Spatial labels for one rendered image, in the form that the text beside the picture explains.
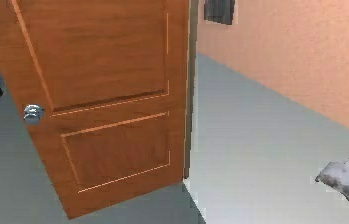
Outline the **brown wooden room door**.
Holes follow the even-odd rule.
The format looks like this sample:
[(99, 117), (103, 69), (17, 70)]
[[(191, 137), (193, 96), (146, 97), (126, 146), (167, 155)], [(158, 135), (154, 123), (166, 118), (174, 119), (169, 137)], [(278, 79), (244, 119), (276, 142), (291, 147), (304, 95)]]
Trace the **brown wooden room door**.
[(69, 218), (183, 179), (188, 17), (189, 0), (0, 0), (0, 74)]

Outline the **silver round door knob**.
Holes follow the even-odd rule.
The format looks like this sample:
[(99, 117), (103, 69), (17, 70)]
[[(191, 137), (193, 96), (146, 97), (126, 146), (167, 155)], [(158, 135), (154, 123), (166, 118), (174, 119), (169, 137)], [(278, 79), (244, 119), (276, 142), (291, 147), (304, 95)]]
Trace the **silver round door knob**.
[(44, 109), (36, 104), (27, 105), (24, 109), (23, 120), (27, 125), (37, 125), (44, 115)]

